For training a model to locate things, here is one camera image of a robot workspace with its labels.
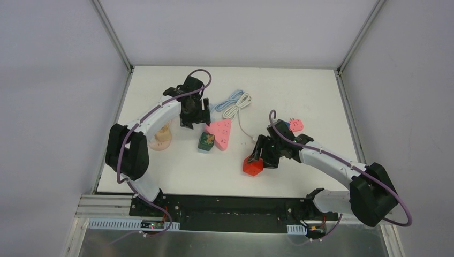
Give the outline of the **red cube socket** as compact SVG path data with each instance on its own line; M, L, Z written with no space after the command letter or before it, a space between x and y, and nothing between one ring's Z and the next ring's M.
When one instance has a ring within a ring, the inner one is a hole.
M258 160L248 160L248 158L245 158L243 161L243 172L250 175L250 176L256 176L259 173L261 173L264 169L264 162L263 159L258 159Z

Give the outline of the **pink triangular power strip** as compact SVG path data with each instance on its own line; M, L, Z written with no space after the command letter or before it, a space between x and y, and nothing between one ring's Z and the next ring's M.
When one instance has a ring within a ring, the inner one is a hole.
M211 122L210 125L205 125L204 127L205 132L215 136L214 144L221 151L225 151L228 148L231 124L231 119L222 119L217 122Z

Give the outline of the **pink plug adapter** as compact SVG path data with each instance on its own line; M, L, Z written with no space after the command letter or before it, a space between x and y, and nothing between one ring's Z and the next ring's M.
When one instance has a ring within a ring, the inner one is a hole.
M292 132L299 132L304 129L304 124L300 119L291 119L289 121L289 129Z

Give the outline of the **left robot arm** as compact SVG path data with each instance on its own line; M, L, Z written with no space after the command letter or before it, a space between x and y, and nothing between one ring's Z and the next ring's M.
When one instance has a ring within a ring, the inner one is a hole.
M149 171L148 144L155 134L174 118L180 126L193 129L194 124L211 123L209 100L203 97L207 87L188 75L185 81L163 92L157 105L127 125L114 124L109 131L105 163L116 173L119 184L128 183L144 200L142 208L149 216L163 211L162 193Z

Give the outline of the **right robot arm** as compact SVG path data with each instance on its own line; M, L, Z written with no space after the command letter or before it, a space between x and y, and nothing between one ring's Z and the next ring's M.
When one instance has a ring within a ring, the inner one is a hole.
M398 205L397 192L382 165L346 160L308 135L294 135L280 119L267 131L268 135L258 136L251 155L244 159L245 173L255 176L263 169L276 169L285 157L314 167L345 187L343 191L312 191L304 204L308 218L315 220L327 212L347 213L367 226L376 226Z

